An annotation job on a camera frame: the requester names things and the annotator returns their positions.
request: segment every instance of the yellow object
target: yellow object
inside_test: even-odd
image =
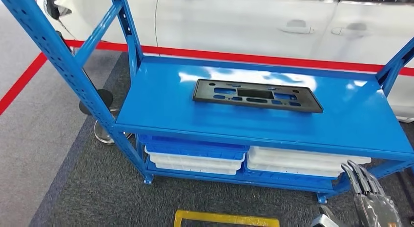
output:
[[[180,227],[183,219],[194,221],[209,221],[216,223],[226,223],[247,226],[279,227],[276,219],[254,217],[254,216],[233,216],[208,212],[184,211],[175,212],[174,227]]]

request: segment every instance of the car door handle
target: car door handle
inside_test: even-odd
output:
[[[346,27],[337,27],[331,30],[332,34],[346,37],[365,37],[370,34],[364,23],[350,23]]]
[[[311,34],[315,32],[315,29],[306,24],[304,20],[290,20],[283,27],[278,29],[285,33],[293,34]]]

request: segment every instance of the shelf top surface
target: shelf top surface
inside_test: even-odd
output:
[[[252,64],[212,65],[146,57],[117,118],[131,128],[282,144],[414,155],[374,75]],[[198,79],[305,86],[323,113],[192,100]]]

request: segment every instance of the gray carpet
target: gray carpet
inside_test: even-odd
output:
[[[113,106],[120,106],[129,88],[126,56],[117,65],[121,74],[113,85]],[[414,124],[403,124],[414,142]],[[48,225],[172,226],[178,209],[277,218],[281,226],[309,226],[318,213],[310,192],[155,177],[153,185],[141,176],[116,146],[98,142],[91,129],[79,158],[57,201]],[[414,179],[410,171],[381,180],[392,196],[405,225],[414,216]],[[347,192],[329,199],[328,206],[345,223],[356,225],[352,196]],[[183,226],[223,226],[184,221]]]

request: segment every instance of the red tape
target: red tape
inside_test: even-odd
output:
[[[81,47],[83,41],[66,40],[66,43],[72,47]],[[126,52],[127,45],[120,43],[104,42],[101,41],[97,45],[97,49],[102,50],[115,50]],[[305,60],[294,58],[280,58],[260,55],[244,55],[244,54],[231,54],[214,51],[201,51],[201,50],[187,50],[176,49],[166,47],[155,46],[142,46],[144,53],[161,54],[161,55],[173,55],[200,59],[233,61],[233,62],[252,62],[262,64],[273,65],[285,65],[307,68],[322,68],[322,69],[336,69],[336,70],[348,70],[348,71],[362,71],[362,72],[378,72],[383,65],[379,64],[365,64],[365,63],[353,63],[353,62],[334,62],[334,61],[322,61],[322,60]],[[414,68],[404,67],[400,75],[414,76]]]
[[[19,95],[23,88],[29,83],[34,75],[46,62],[47,58],[43,53],[40,53],[25,72],[17,79],[9,91],[0,100],[0,115],[7,109],[12,101]]]
[[[84,41],[65,40],[66,44],[71,47],[81,47]],[[112,43],[101,41],[98,43],[97,49],[99,50],[113,50],[127,52],[128,47],[126,44]],[[172,55],[182,56],[200,59],[233,61],[233,62],[252,62],[262,64],[274,64],[274,65],[286,65],[297,66],[307,68],[323,68],[323,69],[336,69],[336,70],[348,70],[348,71],[363,71],[363,72],[378,72],[383,65],[378,64],[364,64],[364,63],[352,63],[352,62],[333,62],[333,61],[320,61],[320,60],[304,60],[294,58],[279,58],[260,55],[244,55],[244,54],[231,54],[213,51],[201,51],[201,50],[187,50],[176,49],[166,47],[155,46],[142,46],[144,53],[160,54],[160,55]],[[37,58],[30,64],[26,71],[19,77],[10,90],[0,100],[0,115],[6,110],[6,108],[12,103],[12,101],[19,95],[23,88],[29,83],[33,76],[39,71],[39,69],[46,62],[47,58],[43,53],[40,53]],[[404,67],[400,75],[414,76],[414,68]]]

